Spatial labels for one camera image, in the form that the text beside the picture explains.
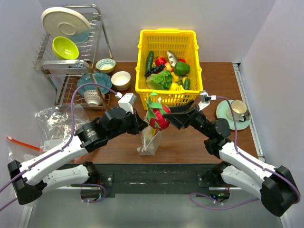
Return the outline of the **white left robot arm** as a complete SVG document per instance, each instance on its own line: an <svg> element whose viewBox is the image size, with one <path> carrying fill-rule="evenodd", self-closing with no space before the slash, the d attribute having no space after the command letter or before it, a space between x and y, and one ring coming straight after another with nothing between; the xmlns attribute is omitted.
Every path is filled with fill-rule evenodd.
<svg viewBox="0 0 304 228"><path fill-rule="evenodd" d="M105 146L109 140L121 134L137 135L147 126L136 110L128 112L114 107L84 124L71 138L43 155L25 162L10 162L8 170L19 204L31 203L43 192L65 185L96 185L100 174L92 162L71 169L61 167L78 156Z"/></svg>

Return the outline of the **green toy lettuce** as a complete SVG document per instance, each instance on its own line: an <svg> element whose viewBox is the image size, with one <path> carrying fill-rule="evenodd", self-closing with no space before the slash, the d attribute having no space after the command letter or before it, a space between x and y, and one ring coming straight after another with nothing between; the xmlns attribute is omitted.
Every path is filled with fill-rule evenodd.
<svg viewBox="0 0 304 228"><path fill-rule="evenodd" d="M173 76L169 70L163 70L158 74L151 74L146 79L146 84L153 90L169 90Z"/></svg>

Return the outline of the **red toy dragon fruit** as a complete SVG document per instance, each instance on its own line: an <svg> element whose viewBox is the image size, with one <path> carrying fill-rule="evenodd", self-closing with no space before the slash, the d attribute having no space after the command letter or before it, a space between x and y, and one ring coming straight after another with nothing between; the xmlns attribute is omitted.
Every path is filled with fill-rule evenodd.
<svg viewBox="0 0 304 228"><path fill-rule="evenodd" d="M162 99L158 97L156 92L152 92L148 96L147 104L147 120L149 125L158 131L165 130L169 127L170 122L164 118L165 114L170 114L171 110L162 103Z"/></svg>

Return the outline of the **dotted clear zip bag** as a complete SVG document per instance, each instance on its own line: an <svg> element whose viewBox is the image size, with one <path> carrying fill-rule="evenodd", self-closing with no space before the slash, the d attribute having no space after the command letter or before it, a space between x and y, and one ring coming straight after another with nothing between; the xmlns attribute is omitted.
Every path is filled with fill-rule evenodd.
<svg viewBox="0 0 304 228"><path fill-rule="evenodd" d="M142 145L137 148L137 151L140 156L154 156L160 145L161 135L158 130L149 125L146 116L144 121L148 124L148 127L142 131Z"/></svg>

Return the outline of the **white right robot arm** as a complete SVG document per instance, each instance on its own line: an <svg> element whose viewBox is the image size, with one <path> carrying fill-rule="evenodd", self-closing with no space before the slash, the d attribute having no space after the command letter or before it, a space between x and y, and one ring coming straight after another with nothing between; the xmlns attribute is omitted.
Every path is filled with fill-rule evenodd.
<svg viewBox="0 0 304 228"><path fill-rule="evenodd" d="M229 139L230 128L226 119L209 121L202 109L205 103L191 103L175 107L164 118L177 129L192 126L204 134L209 154L222 160L207 172L207 180L221 187L224 184L239 187L260 200L273 215L282 216L292 205L300 202L301 194L291 172L285 167L267 164L244 150Z"/></svg>

